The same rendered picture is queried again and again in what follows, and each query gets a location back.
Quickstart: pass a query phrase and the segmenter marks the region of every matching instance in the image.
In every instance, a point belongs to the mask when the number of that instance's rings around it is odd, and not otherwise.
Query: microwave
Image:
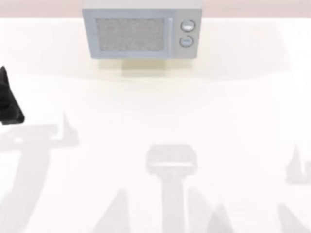
[[[202,0],[84,0],[93,59],[194,59]]]

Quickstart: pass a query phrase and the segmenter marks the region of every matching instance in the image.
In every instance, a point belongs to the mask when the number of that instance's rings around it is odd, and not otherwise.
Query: glossy white floor
[[[310,32],[204,20],[197,60],[96,61],[81,19],[0,20],[27,119],[0,128],[0,232],[311,232]]]

